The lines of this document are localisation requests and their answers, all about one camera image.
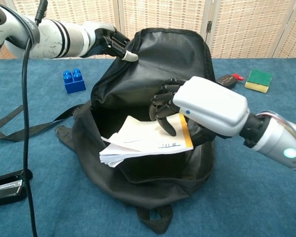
paper stack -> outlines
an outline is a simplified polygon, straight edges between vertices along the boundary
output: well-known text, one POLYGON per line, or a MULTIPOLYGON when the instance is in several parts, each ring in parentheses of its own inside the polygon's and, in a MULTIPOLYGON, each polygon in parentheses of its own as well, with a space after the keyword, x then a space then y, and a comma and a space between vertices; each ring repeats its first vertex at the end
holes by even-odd
POLYGON ((118 133, 109 139, 110 144, 100 152, 102 163, 116 167, 127 158, 147 155, 174 154, 193 149, 185 118, 181 114, 167 117, 177 132, 169 135, 157 121, 139 121, 131 116, 125 120, 118 133))

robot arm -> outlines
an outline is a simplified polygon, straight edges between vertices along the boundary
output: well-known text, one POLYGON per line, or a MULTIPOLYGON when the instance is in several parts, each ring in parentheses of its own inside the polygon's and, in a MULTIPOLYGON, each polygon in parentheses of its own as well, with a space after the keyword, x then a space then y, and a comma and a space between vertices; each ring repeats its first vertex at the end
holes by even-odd
POLYGON ((129 39, 108 23, 85 22, 83 25, 20 15, 0 4, 0 50, 3 44, 17 58, 22 58, 28 37, 33 47, 31 59, 89 57, 108 54, 135 62, 136 54, 125 49, 129 39))
POLYGON ((296 170, 296 124, 271 111, 252 114, 244 96, 200 77, 171 79, 160 91, 149 115, 169 134, 175 135, 166 117, 179 112, 222 138, 241 136, 245 146, 296 170))

sponge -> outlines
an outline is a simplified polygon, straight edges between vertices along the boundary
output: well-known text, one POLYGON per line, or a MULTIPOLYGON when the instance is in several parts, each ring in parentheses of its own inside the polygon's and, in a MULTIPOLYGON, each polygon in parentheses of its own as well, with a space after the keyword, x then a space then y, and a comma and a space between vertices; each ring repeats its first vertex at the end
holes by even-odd
POLYGON ((262 72, 253 69, 245 83, 245 88, 266 93, 272 79, 271 73, 262 72))

black fabric bag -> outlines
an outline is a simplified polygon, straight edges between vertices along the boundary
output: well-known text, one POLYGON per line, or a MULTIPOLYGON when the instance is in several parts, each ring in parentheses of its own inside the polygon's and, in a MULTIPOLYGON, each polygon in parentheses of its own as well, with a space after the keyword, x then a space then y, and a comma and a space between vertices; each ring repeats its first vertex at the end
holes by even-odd
MULTIPOLYGON (((99 152, 107 144, 101 136, 118 132, 128 115, 149 121, 150 100, 170 78, 199 76, 215 81, 211 54, 196 32, 181 29, 148 28, 137 32, 126 49, 139 56, 138 62, 116 58, 94 85, 91 100, 62 113, 54 121, 73 114, 72 129, 56 128, 59 139, 77 153, 86 176, 101 190, 136 207, 139 219, 155 233, 166 232, 172 217, 171 204, 188 198, 206 182, 214 165, 214 142, 194 146, 192 151, 173 155, 129 158, 111 168, 100 162, 99 152), (150 219, 156 210, 160 219, 150 219)), ((0 121, 0 126, 22 108, 0 121)), ((190 135, 201 128, 186 119, 190 135)), ((30 129, 31 135, 51 123, 30 129)), ((0 139, 20 141, 23 131, 0 139)))

blue table surface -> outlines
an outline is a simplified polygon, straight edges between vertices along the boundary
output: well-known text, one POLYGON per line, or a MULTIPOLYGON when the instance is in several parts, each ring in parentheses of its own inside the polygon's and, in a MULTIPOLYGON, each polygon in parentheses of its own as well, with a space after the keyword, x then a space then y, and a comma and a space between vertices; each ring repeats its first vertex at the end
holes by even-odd
MULTIPOLYGON (((49 122, 90 99, 93 85, 111 59, 30 60, 30 125, 49 122), (62 72, 80 68, 86 91, 67 94, 62 72)), ((244 88, 253 113, 272 110, 296 123, 296 59, 213 59, 216 77, 252 69, 272 73, 266 94, 244 88)), ((0 60, 0 118, 22 104, 20 60, 0 60)), ((71 127, 73 118, 60 124, 71 127)), ((157 236, 142 224, 133 207, 102 192, 83 173, 76 154, 54 129, 30 139, 29 168, 37 233, 41 237, 157 236)), ((23 115, 4 126, 23 128, 23 115)), ((296 237, 296 172, 243 146, 243 139, 216 139, 216 161, 208 182, 194 195, 173 204, 174 217, 162 236, 296 237)), ((0 141, 0 175, 22 169, 23 142, 0 141)), ((28 201, 0 206, 0 237, 32 235, 28 201)))

